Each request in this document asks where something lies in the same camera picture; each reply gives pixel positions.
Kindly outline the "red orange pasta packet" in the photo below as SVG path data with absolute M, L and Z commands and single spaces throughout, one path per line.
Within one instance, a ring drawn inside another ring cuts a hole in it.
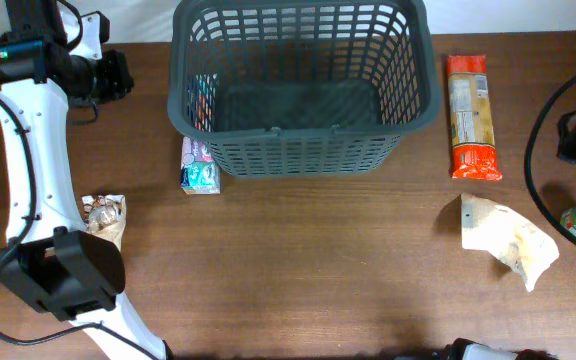
M 446 60 L 452 177 L 500 181 L 485 55 Z

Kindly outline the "grey plastic shopping basket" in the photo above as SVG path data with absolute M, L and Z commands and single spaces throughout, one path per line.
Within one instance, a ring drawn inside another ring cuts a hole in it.
M 421 0 L 184 0 L 172 125 L 241 178 L 365 173 L 441 107 Z

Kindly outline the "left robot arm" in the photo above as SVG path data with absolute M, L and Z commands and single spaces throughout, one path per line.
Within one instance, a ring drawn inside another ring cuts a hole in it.
M 34 311 L 86 333 L 111 359 L 168 359 L 126 292 L 118 247 L 77 208 L 66 130 L 71 108 L 97 109 L 134 85 L 125 56 L 103 51 L 109 20 L 58 0 L 7 0 L 0 37 L 0 124 L 10 210 L 0 284 Z

